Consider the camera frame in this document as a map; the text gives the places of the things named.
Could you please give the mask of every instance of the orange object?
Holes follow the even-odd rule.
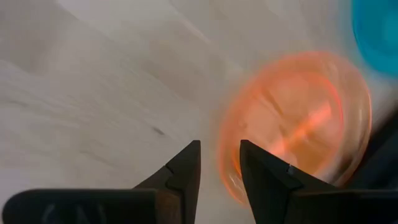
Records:
[[[348,62],[322,52],[279,60],[261,70],[226,113],[218,141],[221,180],[237,201],[247,202],[239,144],[248,139],[315,177],[341,185],[361,160],[370,117],[366,84]]]

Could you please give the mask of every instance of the orange disc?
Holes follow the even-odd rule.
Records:
[[[354,101],[359,102],[358,108],[349,105]],[[358,113],[360,122],[346,121],[357,119]],[[220,127],[220,176],[228,192],[246,203],[239,144],[248,139],[306,173],[338,185],[358,165],[369,130],[368,91],[352,65],[321,52],[293,55],[261,70],[231,103]],[[359,159],[352,159],[352,166],[341,172],[340,163],[351,153],[344,150],[352,146],[347,136],[355,136]]]

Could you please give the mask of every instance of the teal object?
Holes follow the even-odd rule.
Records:
[[[398,78],[398,0],[353,0],[353,31],[365,61]]]

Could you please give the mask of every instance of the black object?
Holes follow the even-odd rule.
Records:
[[[28,190],[4,206],[4,224],[193,224],[200,141],[131,190]]]
[[[337,189],[243,140],[242,177],[257,224],[393,223],[395,190]]]
[[[398,223],[397,127],[398,111],[373,135],[345,189],[241,141],[243,182],[256,223]],[[4,224],[192,224],[199,184],[200,142],[193,141],[132,190],[30,190],[13,196],[2,217]]]

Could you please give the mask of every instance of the white wood grain surface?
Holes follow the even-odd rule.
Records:
[[[253,223],[215,164],[223,110],[261,66],[327,50],[368,81],[344,0],[0,0],[0,203],[36,187],[129,188],[202,140],[197,223]]]

